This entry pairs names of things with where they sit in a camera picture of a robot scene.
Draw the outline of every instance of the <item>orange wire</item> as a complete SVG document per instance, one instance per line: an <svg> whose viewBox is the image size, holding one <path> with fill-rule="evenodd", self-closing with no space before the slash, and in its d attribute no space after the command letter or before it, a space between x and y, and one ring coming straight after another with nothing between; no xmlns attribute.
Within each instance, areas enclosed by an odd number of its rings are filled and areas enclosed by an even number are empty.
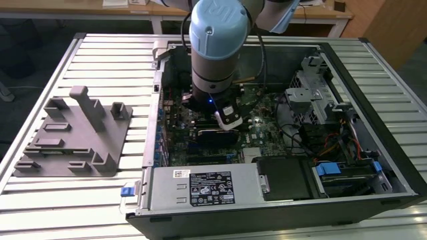
<svg viewBox="0 0 427 240"><path fill-rule="evenodd" d="M337 136L337 135L339 135L338 133L331 133L330 135L327 135L326 136L326 139L325 139L325 148L327 147L327 145L329 145L329 139L330 139L330 137L333 137L333 136Z"/></svg>
<svg viewBox="0 0 427 240"><path fill-rule="evenodd" d="M362 151L361 144L354 138L350 138L350 140L353 140L356 145L357 145L357 148L358 148L358 159L361 160L362 159L362 157L361 157L361 151Z"/></svg>

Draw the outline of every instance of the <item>motherboard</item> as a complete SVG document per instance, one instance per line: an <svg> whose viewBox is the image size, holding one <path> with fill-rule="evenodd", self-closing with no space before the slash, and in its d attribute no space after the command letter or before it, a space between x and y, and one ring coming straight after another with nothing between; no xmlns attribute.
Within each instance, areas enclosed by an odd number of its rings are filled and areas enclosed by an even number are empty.
<svg viewBox="0 0 427 240"><path fill-rule="evenodd" d="M241 106L259 99L258 85L238 85ZM171 167L245 163L245 152L261 156L286 155L287 147L277 124L277 93L267 93L243 119L243 124L225 131L214 114L205 114L182 106L182 91L165 90L166 129Z"/></svg>

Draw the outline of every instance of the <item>power supply label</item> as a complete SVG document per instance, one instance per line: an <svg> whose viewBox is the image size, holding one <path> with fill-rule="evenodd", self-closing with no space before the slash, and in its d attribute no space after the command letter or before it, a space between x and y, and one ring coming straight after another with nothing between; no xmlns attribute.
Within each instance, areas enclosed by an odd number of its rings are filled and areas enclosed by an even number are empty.
<svg viewBox="0 0 427 240"><path fill-rule="evenodd" d="M194 207L235 203L233 172L190 174L190 204Z"/></svg>

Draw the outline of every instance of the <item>metal slatted table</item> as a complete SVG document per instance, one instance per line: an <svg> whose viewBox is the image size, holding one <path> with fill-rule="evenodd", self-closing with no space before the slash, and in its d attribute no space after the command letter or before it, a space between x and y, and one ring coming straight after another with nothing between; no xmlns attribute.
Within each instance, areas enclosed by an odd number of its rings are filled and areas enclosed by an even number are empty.
<svg viewBox="0 0 427 240"><path fill-rule="evenodd" d="M266 42L329 42L368 99L422 176L427 179L427 108L369 43L358 39L266 37ZM53 78L0 164L0 236L22 239L145 239L121 211L121 188L142 177L142 161L155 78L157 41L181 41L175 35L87 34L74 39ZM11 176L47 113L51 97L69 97L74 85L89 86L105 106L125 102L134 107L130 130L114 177L66 178ZM338 87L342 98L345 91ZM137 206L127 199L126 206ZM285 231L217 236L213 239L426 239L427 206L388 211L361 223Z"/></svg>

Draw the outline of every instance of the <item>blue plastic clip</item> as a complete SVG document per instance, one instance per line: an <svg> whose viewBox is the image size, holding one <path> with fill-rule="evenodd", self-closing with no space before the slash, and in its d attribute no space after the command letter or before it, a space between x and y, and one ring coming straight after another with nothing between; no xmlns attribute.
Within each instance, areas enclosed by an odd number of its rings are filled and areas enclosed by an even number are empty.
<svg viewBox="0 0 427 240"><path fill-rule="evenodd" d="M121 192L121 196L123 198L134 197L135 196L135 187L123 187L122 192Z"/></svg>
<svg viewBox="0 0 427 240"><path fill-rule="evenodd" d="M374 161L374 168L378 173L384 171L384 167L378 161Z"/></svg>
<svg viewBox="0 0 427 240"><path fill-rule="evenodd" d="M319 176L342 173L339 165L335 162L321 163L319 166L315 167L315 170Z"/></svg>

